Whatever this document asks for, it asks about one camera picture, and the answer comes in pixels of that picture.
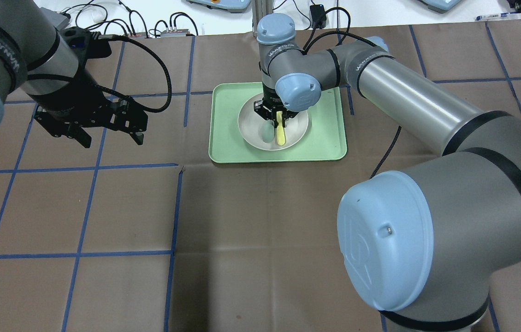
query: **black plug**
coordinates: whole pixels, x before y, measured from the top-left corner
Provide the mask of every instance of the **black plug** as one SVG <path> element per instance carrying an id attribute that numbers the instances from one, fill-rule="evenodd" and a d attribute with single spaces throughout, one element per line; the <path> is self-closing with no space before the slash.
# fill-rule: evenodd
<path id="1" fill-rule="evenodd" d="M 326 26 L 326 15 L 324 5 L 311 5 L 309 7 L 309 15 L 312 18 L 311 27 L 324 29 Z"/>

